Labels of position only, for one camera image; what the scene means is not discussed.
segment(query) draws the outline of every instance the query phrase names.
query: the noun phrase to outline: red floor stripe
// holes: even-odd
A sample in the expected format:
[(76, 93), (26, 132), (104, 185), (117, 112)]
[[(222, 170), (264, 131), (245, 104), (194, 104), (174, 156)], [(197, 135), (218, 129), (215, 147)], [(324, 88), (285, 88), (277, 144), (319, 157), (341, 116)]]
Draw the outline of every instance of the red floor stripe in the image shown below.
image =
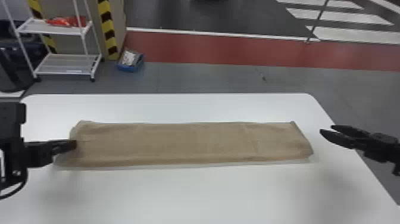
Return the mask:
[(400, 71), (400, 46), (127, 32), (146, 61)]

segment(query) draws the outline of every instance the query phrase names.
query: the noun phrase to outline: white floor marking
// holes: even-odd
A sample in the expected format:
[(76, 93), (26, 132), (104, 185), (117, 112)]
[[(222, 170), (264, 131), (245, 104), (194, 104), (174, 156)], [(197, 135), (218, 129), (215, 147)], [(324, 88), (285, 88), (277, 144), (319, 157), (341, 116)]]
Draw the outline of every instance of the white floor marking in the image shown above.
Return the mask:
[(385, 1), (385, 0), (370, 0), (370, 1), (375, 2), (378, 5), (381, 5), (385, 8), (392, 10), (393, 12), (400, 14), (400, 7), (398, 5), (395, 5), (395, 4)]
[[(204, 31), (191, 31), (191, 30), (168, 30), (168, 29), (148, 29), (140, 27), (127, 27), (126, 30), (135, 32), (149, 32), (149, 33), (174, 33), (186, 35), (204, 35), (204, 36), (229, 36), (234, 38), (258, 38), (258, 39), (281, 39), (293, 41), (305, 41), (307, 38), (297, 36), (274, 36), (274, 35), (256, 35), (256, 34), (243, 34), (243, 33), (217, 33), (217, 32), (204, 32)], [(310, 41), (319, 41), (317, 38), (311, 38)]]
[(20, 92), (0, 92), (0, 98), (18, 98), (21, 97), (22, 94), (24, 94), (25, 91), (20, 91)]
[[(316, 19), (320, 13), (319, 10), (300, 10), (297, 8), (287, 8), (287, 10), (296, 18)], [(377, 15), (360, 13), (339, 13), (325, 11), (322, 14), (321, 20), (393, 25), (393, 23), (386, 21)]]
[[(323, 5), (324, 0), (277, 0), (278, 2), (281, 3), (293, 3), (293, 4), (302, 4), (302, 5)], [(350, 1), (336, 1), (336, 0), (330, 0), (328, 2), (328, 6), (331, 7), (339, 7), (339, 8), (356, 8), (356, 9), (362, 9), (361, 6), (350, 2)]]
[(399, 32), (317, 27), (314, 35), (322, 41), (400, 44)]

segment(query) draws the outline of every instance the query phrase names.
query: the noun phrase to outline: black cable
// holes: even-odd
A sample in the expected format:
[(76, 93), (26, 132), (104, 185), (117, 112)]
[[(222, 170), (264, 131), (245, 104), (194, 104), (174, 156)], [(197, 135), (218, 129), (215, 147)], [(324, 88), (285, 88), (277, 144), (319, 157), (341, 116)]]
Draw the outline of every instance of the black cable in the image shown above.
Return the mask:
[(24, 169), (24, 170), (21, 172), (21, 175), (23, 175), (24, 179), (23, 179), (23, 181), (21, 182), (20, 186), (18, 186), (16, 189), (14, 189), (13, 191), (11, 191), (11, 192), (9, 192), (9, 193), (7, 193), (7, 194), (5, 194), (5, 195), (0, 195), (0, 200), (9, 198), (9, 197), (13, 196), (14, 194), (18, 193), (19, 191), (21, 191), (22, 188), (24, 188), (26, 182), (28, 181), (28, 170), (27, 170), (27, 169)]

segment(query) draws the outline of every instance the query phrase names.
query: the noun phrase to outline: metal shelving unit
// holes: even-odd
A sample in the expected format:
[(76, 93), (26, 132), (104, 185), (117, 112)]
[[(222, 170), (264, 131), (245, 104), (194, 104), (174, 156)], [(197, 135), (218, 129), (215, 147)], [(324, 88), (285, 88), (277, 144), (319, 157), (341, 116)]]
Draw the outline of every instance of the metal shelving unit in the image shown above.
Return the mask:
[[(74, 4), (75, 14), (77, 18), (80, 18), (78, 6), (76, 0), (72, 0)], [(92, 16), (89, 11), (89, 6), (87, 0), (83, 0), (86, 7), (86, 12), (89, 17), (89, 21), (86, 26), (83, 27), (81, 21), (78, 19), (78, 27), (60, 27), (60, 26), (52, 26), (47, 24), (44, 20), (33, 18), (32, 12), (29, 8), (29, 14), (31, 18), (29, 18), (25, 23), (16, 28), (14, 24), (14, 20), (11, 17), (10, 11), (8, 9), (8, 5), (6, 0), (2, 0), (3, 6), (5, 8), (5, 12), (8, 16), (8, 19), (11, 22), (11, 26), (14, 29), (15, 36), (18, 39), (18, 42), (21, 46), (22, 52), (25, 56), (25, 59), (28, 63), (29, 69), (32, 72), (33, 77), (40, 81), (39, 74), (70, 74), (70, 75), (88, 75), (90, 76), (90, 80), (92, 82), (95, 81), (95, 72), (99, 66), (100, 61), (102, 60), (99, 40), (97, 38), (95, 29), (92, 27)], [(85, 37), (88, 31), (92, 29), (95, 41), (97, 44), (98, 54), (89, 55), (88, 47), (86, 46)], [(83, 55), (79, 54), (53, 54), (50, 49), (46, 45), (48, 55), (43, 59), (43, 61), (36, 67), (33, 68), (32, 63), (28, 57), (28, 54), (25, 50), (24, 44), (21, 41), (21, 33), (36, 33), (39, 34), (43, 40), (43, 34), (47, 35), (69, 35), (69, 36), (80, 36), (83, 44)]]

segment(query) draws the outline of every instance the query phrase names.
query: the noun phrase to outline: gray floor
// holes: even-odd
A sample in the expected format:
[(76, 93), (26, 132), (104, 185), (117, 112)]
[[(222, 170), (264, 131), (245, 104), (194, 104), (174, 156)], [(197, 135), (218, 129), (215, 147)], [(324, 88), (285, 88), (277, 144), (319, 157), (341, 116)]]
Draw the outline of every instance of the gray floor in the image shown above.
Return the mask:
[[(131, 74), (106, 62), (96, 83), (87, 77), (45, 76), (26, 95), (306, 92), (337, 124), (400, 137), (399, 82), (400, 74), (394, 72), (210, 64), (146, 63)], [(391, 174), (393, 165), (364, 160), (400, 204), (400, 178)]]

